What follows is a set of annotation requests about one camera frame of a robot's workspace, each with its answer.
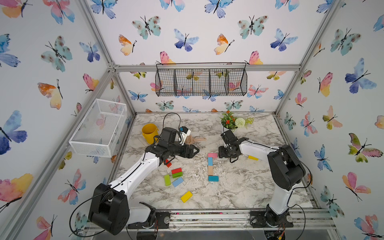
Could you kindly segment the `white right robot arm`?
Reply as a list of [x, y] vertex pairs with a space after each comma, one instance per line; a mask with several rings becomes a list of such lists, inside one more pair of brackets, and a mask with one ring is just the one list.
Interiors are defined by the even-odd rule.
[[293, 191], [306, 173], [292, 147], [270, 147], [245, 137], [239, 139], [231, 130], [222, 133], [221, 137], [225, 145], [219, 147], [220, 158], [227, 158], [233, 163], [239, 156], [247, 155], [269, 163], [275, 188], [266, 207], [263, 225], [275, 227], [284, 224], [289, 214], [289, 201]]

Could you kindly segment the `teal building block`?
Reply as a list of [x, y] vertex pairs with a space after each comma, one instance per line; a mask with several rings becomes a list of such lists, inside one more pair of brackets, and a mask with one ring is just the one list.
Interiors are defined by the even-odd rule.
[[218, 182], [219, 177], [218, 176], [209, 176], [209, 182]]

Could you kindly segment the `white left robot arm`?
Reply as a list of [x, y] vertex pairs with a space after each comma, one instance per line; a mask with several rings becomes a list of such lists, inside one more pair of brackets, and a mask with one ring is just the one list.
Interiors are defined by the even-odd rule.
[[153, 227], [156, 209], [144, 202], [131, 207], [129, 199], [141, 182], [170, 157], [192, 159], [199, 153], [197, 147], [185, 143], [190, 134], [191, 131], [185, 126], [177, 130], [164, 128], [129, 170], [108, 185], [99, 184], [96, 187], [88, 220], [112, 235], [129, 226]]

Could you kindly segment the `pink building block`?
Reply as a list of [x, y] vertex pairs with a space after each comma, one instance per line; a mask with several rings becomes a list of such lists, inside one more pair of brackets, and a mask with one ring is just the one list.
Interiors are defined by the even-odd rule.
[[209, 154], [208, 154], [208, 157], [209, 157], [209, 158], [216, 159], [216, 158], [218, 158], [218, 154], [217, 154], [217, 153], [209, 153]]

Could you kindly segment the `natural wood building block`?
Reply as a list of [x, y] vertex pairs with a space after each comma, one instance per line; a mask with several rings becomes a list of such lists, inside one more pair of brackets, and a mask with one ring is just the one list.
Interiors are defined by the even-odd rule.
[[213, 176], [214, 175], [214, 168], [213, 166], [208, 166], [208, 175]]

